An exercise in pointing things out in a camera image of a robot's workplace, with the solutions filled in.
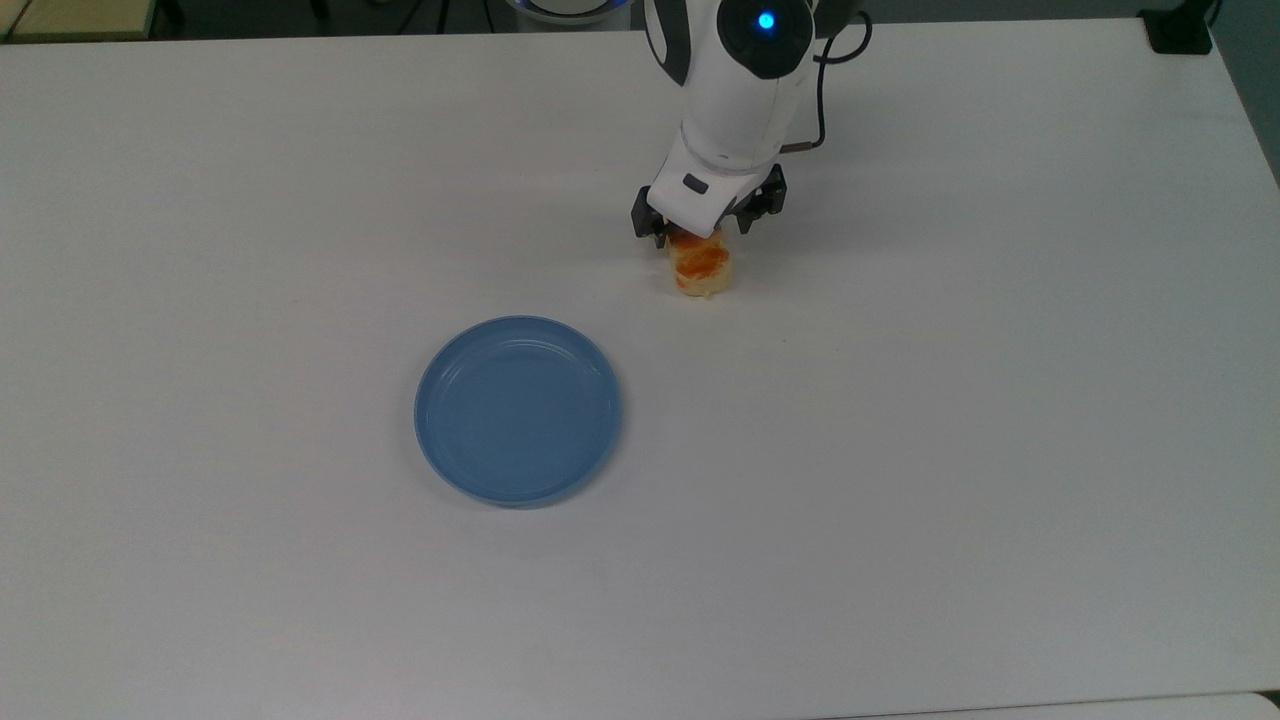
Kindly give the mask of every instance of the black cable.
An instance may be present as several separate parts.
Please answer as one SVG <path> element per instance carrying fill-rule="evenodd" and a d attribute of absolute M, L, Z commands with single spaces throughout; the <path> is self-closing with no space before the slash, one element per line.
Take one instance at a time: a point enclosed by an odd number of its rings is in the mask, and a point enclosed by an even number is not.
<path fill-rule="evenodd" d="M 410 8 L 408 14 L 404 15 L 404 22 L 401 23 L 401 27 L 399 29 L 396 31 L 396 35 L 404 35 L 404 29 L 408 28 L 408 23 L 412 22 L 413 15 L 417 14 L 419 8 L 421 6 L 422 6 L 422 0 L 416 0 L 413 3 L 413 6 Z M 444 33 L 444 18 L 448 17 L 448 14 L 449 14 L 449 0 L 444 0 L 444 4 L 440 5 L 440 19 L 439 22 L 435 23 L 435 35 Z"/>
<path fill-rule="evenodd" d="M 805 150 L 813 150 L 814 147 L 820 147 L 823 142 L 827 142 L 827 111 L 822 101 L 822 86 L 823 81 L 827 78 L 827 65 L 838 65 L 841 63 L 847 63 L 854 58 L 861 55 L 867 51 L 867 46 L 872 42 L 872 17 L 867 14 L 865 10 L 859 10 L 858 17 L 863 18 L 863 24 L 867 27 L 867 33 L 863 35 L 863 42 L 856 50 L 849 55 L 841 55 L 840 58 L 831 56 L 831 46 L 836 44 L 836 37 L 840 36 L 837 32 L 831 38 L 827 40 L 827 45 L 822 49 L 822 55 L 814 55 L 813 61 L 818 63 L 818 140 L 804 141 L 804 142 L 791 142 L 783 145 L 778 154 L 787 152 L 801 152 Z"/>
<path fill-rule="evenodd" d="M 863 42 L 858 46 L 858 49 L 849 55 L 829 58 L 828 54 L 831 53 L 831 44 L 836 40 L 836 37 L 832 37 L 827 41 L 827 47 L 823 49 L 822 55 L 813 56 L 814 63 L 822 65 L 838 65 L 841 63 L 847 63 L 867 51 L 867 46 L 872 44 L 872 17 L 867 14 L 867 10 L 858 10 L 858 17 L 863 19 L 863 27 L 867 28 L 867 32 L 863 33 Z"/>
<path fill-rule="evenodd" d="M 13 31 L 18 29 L 18 23 L 22 22 L 22 17 L 27 14 L 27 8 L 29 8 L 32 3 L 35 3 L 35 0 L 27 0 L 27 3 L 23 4 L 22 9 L 18 10 L 18 15 L 13 19 L 13 24 L 9 26 L 9 29 L 6 29 L 4 33 L 5 42 L 13 40 Z"/>

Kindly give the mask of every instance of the floor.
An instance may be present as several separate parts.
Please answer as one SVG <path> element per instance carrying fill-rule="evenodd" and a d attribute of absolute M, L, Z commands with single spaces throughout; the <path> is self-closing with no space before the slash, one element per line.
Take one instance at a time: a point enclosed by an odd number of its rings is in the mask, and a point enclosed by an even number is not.
<path fill-rule="evenodd" d="M 319 19 L 312 0 L 178 0 L 180 28 L 157 13 L 154 35 L 168 40 L 296 37 L 316 35 L 431 35 L 515 32 L 507 0 L 325 0 Z M 640 1 L 632 27 L 644 27 Z M 1171 8 L 1175 0 L 867 0 L 876 22 L 965 22 L 1134 17 L 1142 8 Z M 1215 38 L 1235 81 L 1254 132 L 1280 178 L 1280 3 L 1224 0 Z"/>

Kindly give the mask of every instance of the white table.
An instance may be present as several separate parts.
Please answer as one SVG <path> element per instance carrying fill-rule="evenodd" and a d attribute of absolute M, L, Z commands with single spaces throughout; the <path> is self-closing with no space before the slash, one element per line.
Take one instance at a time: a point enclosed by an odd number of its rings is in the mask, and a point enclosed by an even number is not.
<path fill-rule="evenodd" d="M 680 113 L 640 35 L 0 47 L 0 715 L 1280 687 L 1280 193 L 1219 56 L 890 26 L 828 82 L 695 301 L 630 237 Z M 503 314 L 623 387 L 545 510 L 413 438 Z"/>

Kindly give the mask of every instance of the plate rim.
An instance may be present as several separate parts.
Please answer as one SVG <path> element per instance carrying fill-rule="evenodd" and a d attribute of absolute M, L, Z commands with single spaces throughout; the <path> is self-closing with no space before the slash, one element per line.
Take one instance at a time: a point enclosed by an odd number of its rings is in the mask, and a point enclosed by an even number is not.
<path fill-rule="evenodd" d="M 442 469 L 436 464 L 435 459 L 431 457 L 431 451 L 428 450 L 428 442 L 426 442 L 425 433 L 424 433 L 424 425 L 425 425 L 425 423 L 422 423 L 422 420 L 421 420 L 422 413 L 425 411 L 424 404 L 426 401 L 426 397 L 428 397 L 429 389 L 430 389 L 428 387 L 428 379 L 433 375 L 433 370 L 435 370 L 435 366 L 440 361 L 440 359 L 451 348 L 454 348 L 460 343 L 465 342 L 466 338 L 467 338 L 467 336 L 470 336 L 472 333 L 477 333 L 477 332 L 483 331 L 484 328 L 486 328 L 489 325 L 493 325 L 493 324 L 511 323 L 511 322 L 532 322 L 532 323 L 536 323 L 536 324 L 552 325 L 556 329 L 558 329 L 559 332 L 567 332 L 571 337 L 576 337 L 580 342 L 585 343 L 586 348 L 589 348 L 591 352 L 594 352 L 599 357 L 599 368 L 598 368 L 600 370 L 599 374 L 604 379 L 605 391 L 608 393 L 608 401 L 609 401 L 609 405 L 612 407 L 612 413 L 609 413 L 609 415 L 608 415 L 608 418 L 605 420 L 605 423 L 608 424 L 608 439 L 604 442 L 603 447 L 600 448 L 599 457 L 596 457 L 595 462 L 593 462 L 591 466 L 588 470 L 585 470 L 584 473 L 579 474 L 572 480 L 568 480 L 568 482 L 563 483 L 563 487 L 558 487 L 553 492 L 550 492 L 548 495 L 544 495 L 544 496 L 540 496 L 540 497 L 535 497 L 532 500 L 513 500 L 512 501 L 512 500 L 500 500 L 500 498 L 494 498 L 494 497 L 486 497 L 484 495 L 479 495 L 476 492 L 472 492 L 471 488 L 463 487 L 462 484 L 460 484 L 454 479 L 449 478 L 448 474 L 445 474 L 444 471 L 442 471 Z M 561 346 L 559 350 L 567 350 L 567 348 L 564 348 L 563 346 Z M 570 352 L 570 356 L 572 356 L 576 361 L 581 363 L 581 359 L 580 359 L 579 355 L 580 354 L 577 354 L 577 352 Z M 416 395 L 413 397 L 413 434 L 417 437 L 419 450 L 421 450 L 422 456 L 426 457 L 426 461 L 428 461 L 428 464 L 430 464 L 431 470 L 434 470 L 435 474 L 440 477 L 440 479 L 443 479 L 445 483 L 448 483 L 449 487 L 452 487 L 453 489 L 461 492 L 462 495 L 466 495 L 467 497 L 472 497 L 472 498 L 479 500 L 481 502 L 486 502 L 489 505 L 495 505 L 495 506 L 499 506 L 499 507 L 516 507 L 516 509 L 541 507 L 541 506 L 550 505 L 550 503 L 558 502 L 561 500 L 564 500 L 567 496 L 575 493 L 576 491 L 579 491 L 582 487 L 585 487 L 586 484 L 589 484 L 589 482 L 600 471 L 600 469 L 604 466 L 604 464 L 613 455 L 613 448 L 617 445 L 618 436 L 622 434 L 622 392 L 621 392 L 621 387 L 618 386 L 617 374 L 613 372 L 613 365 L 609 363 L 608 356 L 604 354 L 604 351 L 600 350 L 600 347 L 598 345 L 595 345 L 595 342 L 591 341 L 591 338 L 586 337 L 586 334 L 584 334 L 582 332 L 577 331 L 572 325 L 568 325 L 568 324 L 562 323 L 559 320 L 553 320 L 552 318 L 544 318 L 541 315 L 503 315 L 503 316 L 499 316 L 499 318 L 490 318 L 490 319 L 484 320 L 481 323 L 476 323 L 475 325 L 471 325 L 467 329 L 465 329 L 465 331 L 457 333 L 456 336 L 453 336 L 452 338 L 449 338 L 449 341 L 445 342 L 443 346 L 440 346 L 440 348 L 435 352 L 435 355 L 431 357 L 431 361 L 426 364 L 426 369 L 422 372 L 421 379 L 419 379 L 417 391 L 416 391 Z"/>

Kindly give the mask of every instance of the food item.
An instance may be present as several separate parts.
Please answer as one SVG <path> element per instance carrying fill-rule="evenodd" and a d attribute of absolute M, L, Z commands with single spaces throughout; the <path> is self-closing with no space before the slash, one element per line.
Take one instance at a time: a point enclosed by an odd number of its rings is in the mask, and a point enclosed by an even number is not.
<path fill-rule="evenodd" d="M 733 272 L 724 233 L 717 229 L 708 238 L 672 228 L 667 236 L 667 258 L 676 275 L 676 287 L 685 295 L 707 297 L 728 287 Z"/>

